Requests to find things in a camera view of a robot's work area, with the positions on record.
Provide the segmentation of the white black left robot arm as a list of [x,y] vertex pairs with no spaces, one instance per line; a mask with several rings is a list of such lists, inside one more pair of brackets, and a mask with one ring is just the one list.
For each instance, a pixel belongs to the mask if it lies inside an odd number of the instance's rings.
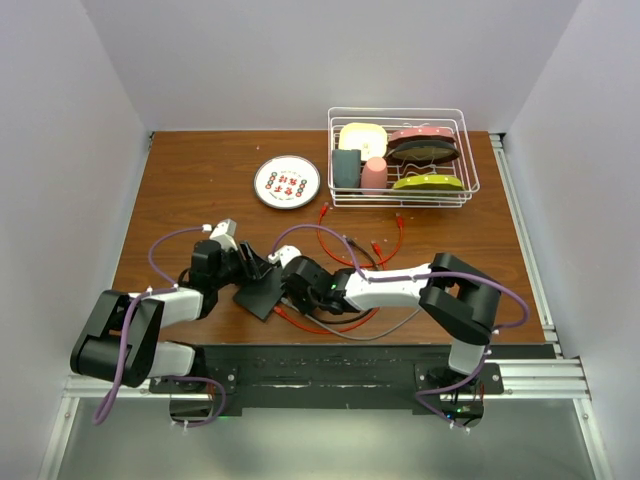
[[200,390],[207,368],[196,361],[195,348],[161,342],[160,330],[207,317],[219,290],[262,280],[277,260],[274,255],[261,257],[246,242],[233,246],[203,240],[194,245],[190,267],[178,285],[138,294],[103,291],[72,349],[71,370],[128,387],[171,376],[185,392]]

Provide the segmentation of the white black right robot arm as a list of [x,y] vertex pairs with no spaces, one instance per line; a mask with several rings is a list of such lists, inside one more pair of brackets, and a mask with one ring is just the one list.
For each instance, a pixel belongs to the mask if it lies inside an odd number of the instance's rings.
[[445,379],[459,393],[481,380],[479,363],[490,343],[501,297],[499,284],[449,253],[404,270],[333,273],[303,255],[279,259],[284,291],[303,313],[320,309],[333,315],[375,308],[419,308],[452,338]]

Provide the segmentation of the black network switch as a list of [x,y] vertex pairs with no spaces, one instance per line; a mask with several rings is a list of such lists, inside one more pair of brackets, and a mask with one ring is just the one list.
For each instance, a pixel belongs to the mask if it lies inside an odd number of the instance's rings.
[[242,286],[233,301],[261,322],[265,323],[284,296],[282,270],[271,270],[264,278]]

